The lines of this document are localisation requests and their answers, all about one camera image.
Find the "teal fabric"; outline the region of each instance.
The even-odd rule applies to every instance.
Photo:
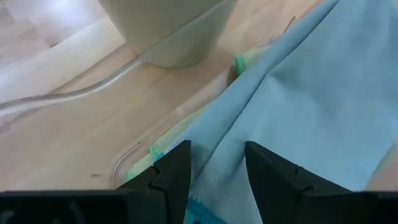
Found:
[[[211,222],[261,223],[246,141],[365,188],[398,134],[397,15],[395,0],[324,2],[171,145],[192,141],[190,198]]]

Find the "wooden floor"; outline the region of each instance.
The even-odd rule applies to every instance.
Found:
[[[142,64],[86,98],[0,118],[1,189],[105,189],[166,130],[234,79],[233,57],[266,45],[321,0],[239,0],[216,49],[180,70]],[[96,0],[0,1],[0,102],[72,91],[136,55]]]

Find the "light wood surface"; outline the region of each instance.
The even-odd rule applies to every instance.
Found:
[[[0,189],[106,189],[128,162],[232,82],[233,57],[283,33],[319,0],[239,0],[211,55],[172,70],[141,64],[86,98],[0,118]],[[79,14],[82,19],[69,16]],[[134,58],[95,0],[0,2],[0,101],[77,90]]]

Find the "light blue cloth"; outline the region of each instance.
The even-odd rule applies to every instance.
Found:
[[[360,190],[397,135],[396,1],[340,0],[291,28],[170,148],[192,140],[192,213],[261,223],[246,141]]]

